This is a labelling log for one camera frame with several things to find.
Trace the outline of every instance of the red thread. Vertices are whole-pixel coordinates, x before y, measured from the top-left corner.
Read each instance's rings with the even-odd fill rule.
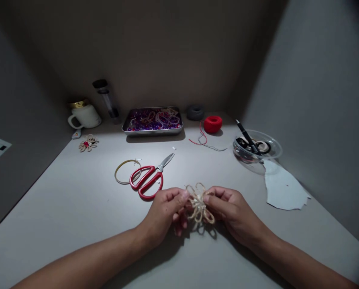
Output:
[[[189,139],[188,138],[188,140],[190,140],[192,143],[194,143],[195,145],[206,145],[206,143],[208,142],[208,138],[206,137],[206,135],[204,134],[204,132],[202,131],[202,128],[201,128],[201,124],[202,124],[202,122],[200,122],[200,132],[202,133],[202,135],[205,137],[205,139],[206,139],[206,141],[203,143],[203,144],[201,144],[201,143],[196,143],[196,142],[194,142],[194,141],[192,141],[191,139]]]
[[[216,133],[222,127],[222,119],[219,116],[209,116],[204,122],[204,129],[207,133]]]

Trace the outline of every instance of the glass bowl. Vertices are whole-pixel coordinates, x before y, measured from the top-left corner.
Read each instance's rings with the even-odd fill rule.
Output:
[[[261,163],[264,159],[275,159],[280,157],[283,154],[283,149],[281,145],[273,137],[258,132],[256,130],[247,130],[247,133],[252,138],[253,142],[264,141],[271,145],[271,150],[269,153],[262,154],[261,156],[256,155],[245,148],[243,148],[238,142],[237,138],[243,136],[242,134],[237,135],[233,141],[233,153],[235,157],[244,163]]]

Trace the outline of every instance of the scissors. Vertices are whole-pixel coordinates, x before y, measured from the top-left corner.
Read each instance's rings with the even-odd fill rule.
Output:
[[[145,167],[140,167],[138,168],[135,172],[133,172],[130,176],[130,185],[133,189],[137,190],[138,189],[138,194],[139,196],[144,199],[144,200],[151,200],[151,199],[154,199],[156,193],[158,191],[160,191],[162,189],[162,185],[163,185],[163,175],[162,175],[162,171],[163,171],[163,167],[166,166],[170,161],[171,159],[174,157],[174,153],[170,154],[166,159],[164,159],[162,161],[162,163],[160,165],[158,165],[157,167],[155,166],[145,166]],[[149,171],[139,180],[139,182],[135,185],[133,184],[133,179],[134,179],[134,176],[141,170],[144,170],[144,169],[149,169]],[[158,169],[159,172],[157,172],[155,174],[155,176],[150,180],[148,181],[146,184],[143,185],[143,183],[148,179],[148,177],[150,175],[152,175],[155,170]],[[158,178],[161,178],[161,184],[159,186],[159,189],[158,191],[154,194],[154,195],[151,195],[151,196],[145,196],[143,194],[144,191],[146,191]]]

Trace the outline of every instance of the tabletop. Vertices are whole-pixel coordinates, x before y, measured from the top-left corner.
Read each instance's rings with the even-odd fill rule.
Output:
[[[359,284],[357,241],[314,198],[302,210],[284,211],[266,203],[264,176],[242,166],[232,153],[239,133],[225,113],[217,135],[197,146],[199,122],[183,116],[177,136],[126,137],[121,126],[103,123],[83,134],[98,137],[98,147],[80,152],[71,140],[0,224],[0,288],[8,288],[49,262],[73,250],[138,225],[151,202],[130,185],[116,182],[114,172],[127,159],[158,165],[170,153],[163,188],[212,185],[240,191],[253,211],[279,237]],[[136,169],[120,169],[127,180]],[[289,285],[249,250],[236,243],[223,226],[200,227],[164,242],[116,277],[105,288],[288,288]]]

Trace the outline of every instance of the hand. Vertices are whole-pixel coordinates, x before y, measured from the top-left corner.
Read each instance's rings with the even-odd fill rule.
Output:
[[[188,191],[180,188],[157,192],[149,212],[137,227],[153,247],[163,241],[172,223],[177,236],[180,236],[182,230],[186,229],[188,219],[184,206],[188,198]]]
[[[216,220],[225,221],[226,228],[242,245],[251,247],[271,235],[272,232],[257,217],[239,191],[224,187],[211,187],[204,203]]]

